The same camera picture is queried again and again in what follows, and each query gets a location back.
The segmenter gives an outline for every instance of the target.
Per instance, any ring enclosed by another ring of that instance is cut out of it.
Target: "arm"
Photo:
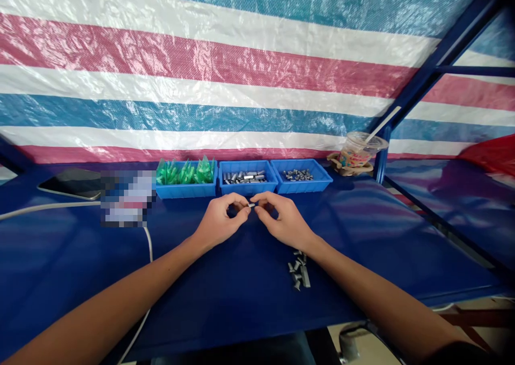
[[[241,210],[229,219],[233,203]],[[236,193],[213,199],[192,236],[76,307],[4,364],[98,364],[193,262],[236,232],[251,211],[247,205]]]
[[[470,342],[451,324],[393,283],[339,253],[315,235],[292,200],[265,192],[255,211],[270,233],[316,261],[404,355],[419,363],[456,341]],[[274,206],[274,220],[265,210]]]

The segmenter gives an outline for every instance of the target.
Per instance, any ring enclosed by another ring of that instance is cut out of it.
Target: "small metal cylinder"
[[[300,276],[302,277],[302,283],[304,287],[311,287],[310,276],[307,274],[307,267],[302,266],[300,268]]]

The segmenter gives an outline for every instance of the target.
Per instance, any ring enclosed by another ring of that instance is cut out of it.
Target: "blue table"
[[[515,190],[465,160],[396,160],[386,180],[494,264],[515,271]]]
[[[156,164],[74,165],[91,170]],[[73,199],[36,189],[66,165],[39,166],[0,187],[0,213]],[[501,293],[493,274],[451,245],[369,176],[291,195],[312,229],[339,251],[432,306]],[[149,230],[157,258],[197,227],[209,198],[157,200]],[[0,222],[0,361],[66,312],[148,262],[142,229],[102,228],[100,208],[62,208]],[[293,289],[292,249],[255,213],[166,292],[127,360],[196,350],[363,319],[316,264]]]

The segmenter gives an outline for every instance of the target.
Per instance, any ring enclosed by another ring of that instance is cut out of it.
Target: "person's left hand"
[[[238,210],[232,219],[227,216],[231,204]],[[247,199],[235,192],[213,199],[192,238],[211,249],[229,239],[245,223],[250,212]]]

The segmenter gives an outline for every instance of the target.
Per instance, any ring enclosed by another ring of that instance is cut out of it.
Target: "finger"
[[[236,227],[239,227],[247,221],[250,212],[250,207],[243,207],[243,209],[240,212],[238,212],[238,214],[234,218],[232,218],[230,222],[236,225]]]
[[[245,207],[243,207],[243,205],[242,205],[241,203],[239,203],[239,202],[234,202],[232,205],[234,206],[234,208],[236,208],[236,210],[237,210],[237,211],[241,211],[243,208],[245,208]]]
[[[259,204],[258,204],[259,207],[261,208],[264,208],[265,210],[268,211],[268,213],[272,213],[272,211],[274,210],[274,206],[268,202],[268,200],[264,199],[264,200],[260,200],[259,201]]]
[[[236,192],[228,193],[227,195],[222,196],[220,199],[225,204],[226,208],[228,208],[229,205],[233,204],[234,202],[241,203],[243,207],[248,206],[248,200]]]
[[[266,200],[267,202],[277,206],[280,205],[281,201],[285,200],[280,195],[277,195],[276,193],[272,193],[270,191],[259,193],[253,197],[251,197],[251,202],[255,203],[258,200]]]
[[[277,220],[274,220],[267,210],[261,208],[261,207],[254,207],[254,211],[256,211],[257,217],[259,220],[263,222],[265,226],[267,226],[268,230],[271,232],[271,230],[276,226]]]

